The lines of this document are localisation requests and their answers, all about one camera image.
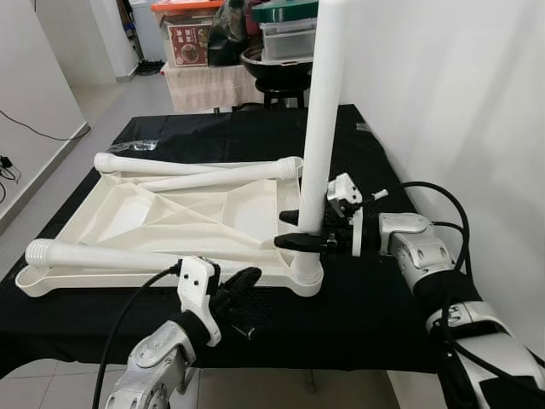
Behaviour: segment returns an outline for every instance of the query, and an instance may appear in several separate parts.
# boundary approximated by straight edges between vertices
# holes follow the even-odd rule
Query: clear plastic container
[[[262,23],[260,27],[267,61],[299,60],[313,56],[316,19]]]

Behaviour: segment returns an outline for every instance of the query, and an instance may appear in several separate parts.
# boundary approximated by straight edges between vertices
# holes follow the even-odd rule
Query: white vertical pole
[[[302,233],[320,233],[324,219],[347,43],[345,27],[349,2],[319,2],[299,209],[299,230]],[[324,270],[318,254],[297,253],[291,264],[291,273],[300,289],[296,291],[299,295],[311,297],[319,291]]]

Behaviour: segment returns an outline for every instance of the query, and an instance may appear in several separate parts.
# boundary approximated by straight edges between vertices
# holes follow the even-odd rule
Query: black tablecloth
[[[152,151],[119,155],[174,162],[272,160],[302,156],[305,110],[133,118],[114,143],[159,140]],[[362,191],[399,182],[375,137],[361,129],[354,106],[339,109],[331,175],[349,172]],[[91,170],[39,237],[54,238],[97,182]],[[404,194],[383,211],[414,211]],[[0,376],[26,362],[55,358],[98,362],[108,332],[131,289],[57,290],[30,298],[14,285],[21,258],[0,283]],[[392,369],[434,372],[422,317],[392,258],[324,262],[321,292],[301,298],[287,289],[256,289],[246,306],[256,336],[225,331],[218,347],[200,350],[201,367]],[[111,354],[129,351],[179,308],[175,289],[152,289],[129,313]]]

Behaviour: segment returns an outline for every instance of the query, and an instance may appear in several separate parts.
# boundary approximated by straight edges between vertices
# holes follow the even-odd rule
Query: orange lid
[[[163,0],[152,4],[152,11],[217,9],[224,0]]]

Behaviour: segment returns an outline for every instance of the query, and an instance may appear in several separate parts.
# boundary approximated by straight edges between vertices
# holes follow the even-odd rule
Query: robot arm
[[[375,199],[383,194],[377,193]],[[338,256],[377,251],[396,257],[426,318],[429,336],[438,347],[439,379],[448,407],[544,408],[545,393],[540,396],[538,388],[545,389],[545,372],[497,318],[490,304],[483,302],[472,280],[454,269],[453,257],[426,217],[365,212],[363,197],[347,174],[330,183],[327,199],[330,209],[326,211],[321,237],[287,234],[275,239],[276,246]],[[297,212],[280,216],[296,224]],[[443,325],[444,311],[448,312],[447,325]],[[470,355],[506,372],[536,393],[531,395],[513,386],[505,377],[469,359]]]
[[[168,408],[175,389],[183,394],[191,381],[195,350],[221,340],[217,323],[241,326],[229,322],[232,304],[260,277],[258,268],[246,268],[218,285],[220,269],[216,264],[185,257],[178,284],[181,312],[134,347],[127,371],[110,393],[106,409]]]

